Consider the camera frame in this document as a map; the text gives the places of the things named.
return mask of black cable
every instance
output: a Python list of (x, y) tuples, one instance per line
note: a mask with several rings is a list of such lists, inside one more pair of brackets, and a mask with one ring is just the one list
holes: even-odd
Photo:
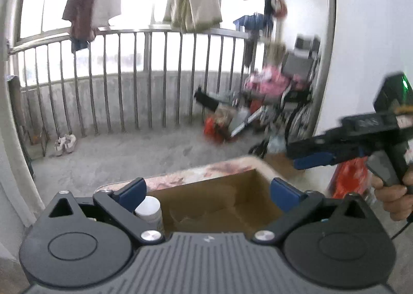
[(399, 232), (397, 232), (397, 233), (392, 237), (392, 240), (395, 239), (395, 238), (397, 238), (397, 236), (399, 236), (399, 234), (401, 234), (404, 230), (406, 230), (409, 225), (410, 225), (410, 222), (407, 222), (407, 224), (404, 225), (404, 226), (399, 230)]

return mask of plastic container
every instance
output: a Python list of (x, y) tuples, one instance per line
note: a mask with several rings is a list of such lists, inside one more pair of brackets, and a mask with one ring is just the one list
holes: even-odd
[(151, 226), (152, 230), (164, 232), (161, 204), (156, 197), (146, 196), (134, 211), (135, 215)]

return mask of finger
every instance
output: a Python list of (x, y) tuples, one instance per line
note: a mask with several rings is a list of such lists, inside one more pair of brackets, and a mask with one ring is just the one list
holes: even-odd
[(413, 207), (413, 195), (404, 195), (393, 202), (383, 203), (383, 209), (389, 213), (400, 213)]
[(373, 186), (374, 189), (381, 189), (384, 186), (383, 181), (381, 180), (381, 178), (379, 178), (377, 176), (373, 176), (371, 178), (371, 185)]
[(382, 202), (393, 202), (406, 194), (407, 188), (401, 184), (376, 189), (375, 195)]
[(403, 184), (405, 184), (406, 186), (413, 186), (413, 166), (409, 167), (402, 180)]
[(412, 213), (412, 209), (401, 211), (400, 213), (391, 213), (390, 218), (394, 221), (405, 220)]

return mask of blue gripper pad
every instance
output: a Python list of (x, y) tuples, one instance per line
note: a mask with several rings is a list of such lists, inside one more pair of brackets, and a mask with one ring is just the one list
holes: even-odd
[(138, 177), (128, 183), (122, 189), (113, 193), (113, 199), (127, 211), (133, 213), (136, 207), (142, 203), (146, 197), (146, 182)]
[(299, 205), (307, 197), (305, 193), (278, 177), (271, 181), (270, 196), (275, 205), (284, 213)]

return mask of white shoe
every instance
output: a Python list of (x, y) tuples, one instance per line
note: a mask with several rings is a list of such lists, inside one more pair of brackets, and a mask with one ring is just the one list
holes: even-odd
[(74, 136), (74, 134), (66, 134), (65, 138), (65, 150), (67, 153), (72, 153), (75, 149), (76, 137)]
[(66, 138), (59, 138), (54, 143), (54, 153), (56, 156), (61, 156), (63, 154), (63, 148), (65, 147)]

